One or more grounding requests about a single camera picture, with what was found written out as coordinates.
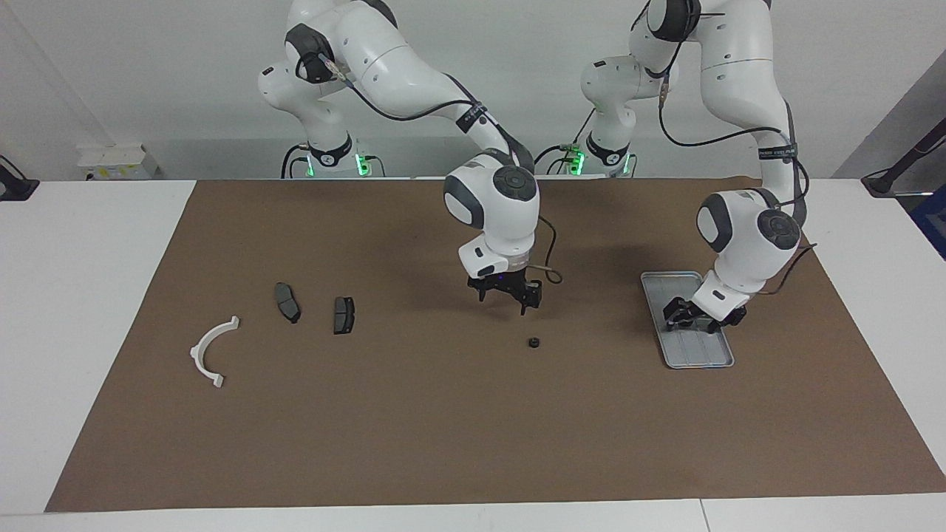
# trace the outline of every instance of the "white plastic bracket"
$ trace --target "white plastic bracket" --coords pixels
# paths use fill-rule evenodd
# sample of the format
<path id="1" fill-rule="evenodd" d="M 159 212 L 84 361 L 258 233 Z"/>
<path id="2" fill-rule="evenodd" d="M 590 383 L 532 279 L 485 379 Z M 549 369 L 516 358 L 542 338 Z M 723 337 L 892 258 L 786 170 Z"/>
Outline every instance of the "white plastic bracket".
<path id="1" fill-rule="evenodd" d="M 220 324 L 214 328 L 211 328 L 203 335 L 203 338 L 197 342 L 196 346 L 190 348 L 190 358 L 194 359 L 194 364 L 197 365 L 197 369 L 206 377 L 214 382 L 214 386 L 220 388 L 223 385 L 223 376 L 220 373 L 211 373 L 207 371 L 207 368 L 203 366 L 203 353 L 207 350 L 207 347 L 210 346 L 210 343 L 217 339 L 218 336 L 224 332 L 229 332 L 231 330 L 236 330 L 239 328 L 239 318 L 234 316 L 229 322 L 225 324 Z"/>

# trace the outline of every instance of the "table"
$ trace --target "table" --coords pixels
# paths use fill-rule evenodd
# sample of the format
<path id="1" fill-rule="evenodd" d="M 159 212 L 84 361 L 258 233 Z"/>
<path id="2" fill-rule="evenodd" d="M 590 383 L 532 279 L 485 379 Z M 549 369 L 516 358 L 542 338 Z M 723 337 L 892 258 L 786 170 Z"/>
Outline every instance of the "table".
<path id="1" fill-rule="evenodd" d="M 45 183 L 0 205 L 0 529 L 941 530 L 946 494 L 42 514 L 194 182 Z M 816 180 L 806 234 L 940 468 L 946 262 L 894 200 Z"/>

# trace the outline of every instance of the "metal tray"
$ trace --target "metal tray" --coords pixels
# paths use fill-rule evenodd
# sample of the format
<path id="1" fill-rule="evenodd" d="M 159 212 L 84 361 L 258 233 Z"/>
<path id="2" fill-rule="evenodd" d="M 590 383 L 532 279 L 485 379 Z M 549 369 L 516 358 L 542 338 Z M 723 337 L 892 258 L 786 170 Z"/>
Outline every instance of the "metal tray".
<path id="1" fill-rule="evenodd" d="M 667 330 L 663 308 L 675 297 L 690 299 L 703 283 L 697 272 L 647 272 L 640 276 L 654 318 L 663 360 L 672 369 L 707 369 L 735 364 L 725 333 L 696 329 Z"/>

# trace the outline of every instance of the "white wall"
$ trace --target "white wall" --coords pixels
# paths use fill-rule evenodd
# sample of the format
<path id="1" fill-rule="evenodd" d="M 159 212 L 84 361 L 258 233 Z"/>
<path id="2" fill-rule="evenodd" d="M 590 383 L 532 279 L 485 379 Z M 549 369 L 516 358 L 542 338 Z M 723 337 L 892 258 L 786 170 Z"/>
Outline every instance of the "white wall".
<path id="1" fill-rule="evenodd" d="M 0 0 L 67 80 L 107 134 L 144 142 L 171 178 L 274 176 L 283 146 L 300 140 L 294 120 L 255 88 L 277 61 L 289 0 Z M 626 34 L 644 0 L 390 0 L 409 42 L 486 102 L 534 151 L 571 140 L 588 104 L 578 88 L 587 62 L 626 53 Z M 776 0 L 777 76 L 793 104 L 802 157 L 827 177 L 874 129 L 946 48 L 946 2 Z M 88 141 L 29 62 L 0 36 L 0 150 L 45 179 L 64 179 Z M 674 134 L 703 139 L 731 127 L 703 109 L 698 49 L 681 54 L 683 83 L 666 116 Z M 390 173 L 444 173 L 462 139 L 436 118 L 398 124 L 372 115 L 353 95 L 332 97 Z M 641 102 L 635 151 L 641 175 L 758 174 L 748 137 L 683 150 L 664 140 L 656 105 Z M 51 151 L 50 141 L 59 144 Z M 443 154 L 439 147 L 451 148 Z M 424 158 L 423 169 L 413 161 Z"/>

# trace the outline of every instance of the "blue object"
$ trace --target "blue object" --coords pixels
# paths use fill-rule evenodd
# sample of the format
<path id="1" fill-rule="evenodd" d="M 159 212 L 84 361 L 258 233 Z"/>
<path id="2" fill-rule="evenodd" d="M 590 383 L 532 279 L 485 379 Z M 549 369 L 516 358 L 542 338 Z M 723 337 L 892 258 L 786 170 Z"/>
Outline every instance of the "blue object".
<path id="1" fill-rule="evenodd" d="M 946 186 L 915 208 L 910 218 L 946 260 Z"/>

